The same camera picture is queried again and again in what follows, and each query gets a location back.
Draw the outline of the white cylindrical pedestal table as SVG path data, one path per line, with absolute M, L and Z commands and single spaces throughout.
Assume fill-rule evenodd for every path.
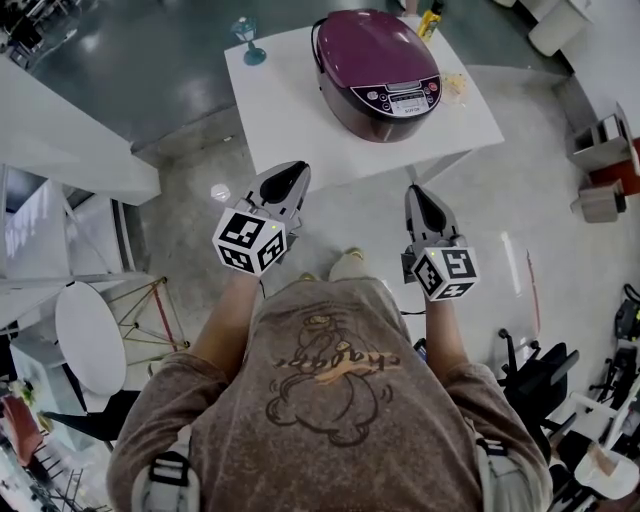
M 531 45 L 551 57 L 592 23 L 594 0 L 532 0 L 531 14 L 537 24 L 528 34 Z

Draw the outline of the grey box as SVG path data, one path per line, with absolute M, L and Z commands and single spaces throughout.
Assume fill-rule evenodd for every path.
M 570 208 L 587 223 L 612 223 L 626 212 L 627 202 L 621 182 L 615 181 L 580 189 Z

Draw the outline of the clear box of yellow food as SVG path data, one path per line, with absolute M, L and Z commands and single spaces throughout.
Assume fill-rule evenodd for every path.
M 465 106 L 467 99 L 467 76 L 462 73 L 444 72 L 441 101 L 447 105 Z

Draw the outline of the black plastic chair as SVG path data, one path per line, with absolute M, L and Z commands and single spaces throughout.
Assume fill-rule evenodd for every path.
M 42 415 L 49 420 L 102 441 L 112 452 L 114 450 L 113 443 L 118 439 L 126 418 L 139 395 L 139 391 L 121 390 L 110 397 L 102 412 L 88 412 L 85 415 L 43 412 Z

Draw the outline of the white round table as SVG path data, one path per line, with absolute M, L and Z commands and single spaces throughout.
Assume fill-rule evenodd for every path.
M 59 293 L 56 341 L 66 364 L 90 393 L 111 396 L 127 371 L 189 347 L 165 277 L 113 297 L 75 281 Z

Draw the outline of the maroon rice cooker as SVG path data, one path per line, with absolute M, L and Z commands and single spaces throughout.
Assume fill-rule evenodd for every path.
M 435 59 L 415 31 L 389 13 L 331 12 L 312 26 L 311 51 L 325 102 L 361 139 L 406 140 L 441 100 Z

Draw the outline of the person's left forearm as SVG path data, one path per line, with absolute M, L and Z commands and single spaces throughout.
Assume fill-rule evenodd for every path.
M 189 353 L 221 370 L 227 381 L 238 375 L 248 343 L 259 278 L 234 273 L 226 283 Z

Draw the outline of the yellow bottle with black cap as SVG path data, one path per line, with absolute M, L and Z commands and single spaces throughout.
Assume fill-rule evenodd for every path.
M 417 34 L 423 41 L 429 41 L 437 29 L 444 10 L 444 0 L 433 0 L 431 7 L 423 14 Z

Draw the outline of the grey metal stand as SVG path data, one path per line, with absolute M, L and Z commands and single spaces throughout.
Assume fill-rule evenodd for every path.
M 627 116 L 619 102 L 616 111 L 566 139 L 567 157 L 587 173 L 630 162 L 640 176 L 640 157 Z

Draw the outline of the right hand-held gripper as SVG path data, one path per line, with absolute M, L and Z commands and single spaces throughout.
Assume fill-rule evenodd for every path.
M 413 244 L 401 254 L 404 282 L 418 283 L 428 301 L 465 296 L 479 281 L 475 250 L 459 235 L 452 210 L 427 189 L 405 194 L 406 228 Z

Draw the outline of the white square table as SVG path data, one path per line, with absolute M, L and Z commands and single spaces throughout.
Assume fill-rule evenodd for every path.
M 319 89 L 310 27 L 257 40 L 266 60 L 248 66 L 245 49 L 225 58 L 242 127 L 256 172 L 288 161 L 311 167 L 309 188 L 340 185 L 408 165 L 425 166 L 427 179 L 467 154 L 500 144 L 504 137 L 465 66 L 441 33 L 429 41 L 438 67 L 465 78 L 458 103 L 441 103 L 410 138 L 374 143 L 349 132 L 333 115 Z

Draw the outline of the person's right trouser leg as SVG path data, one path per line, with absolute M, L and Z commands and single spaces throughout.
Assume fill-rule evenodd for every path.
M 370 276 L 364 260 L 361 261 L 344 253 L 331 267 L 328 280 L 335 282 L 345 279 L 369 278 Z

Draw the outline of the black office chair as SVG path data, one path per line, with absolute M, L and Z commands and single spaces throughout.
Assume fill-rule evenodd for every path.
M 518 366 L 512 336 L 505 328 L 498 331 L 498 336 L 506 341 L 508 352 L 508 361 L 502 365 L 505 376 L 498 380 L 498 384 L 546 462 L 549 462 L 551 442 L 543 429 L 554 436 L 566 432 L 575 421 L 575 414 L 563 424 L 549 420 L 548 416 L 567 398 L 568 372 L 578 362 L 579 351 L 568 353 L 566 344 L 561 342 L 539 358 L 540 345 L 533 340 L 528 344 L 533 349 L 532 355 Z

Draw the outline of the person's right forearm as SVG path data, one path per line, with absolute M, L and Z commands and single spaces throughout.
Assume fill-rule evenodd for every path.
M 425 302 L 427 365 L 443 383 L 448 373 L 468 364 L 452 301 Z

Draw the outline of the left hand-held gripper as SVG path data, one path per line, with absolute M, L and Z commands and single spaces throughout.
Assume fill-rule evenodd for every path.
M 262 276 L 280 263 L 302 225 L 300 210 L 310 184 L 304 161 L 278 164 L 257 176 L 259 202 L 239 199 L 226 207 L 212 243 L 221 263 Z

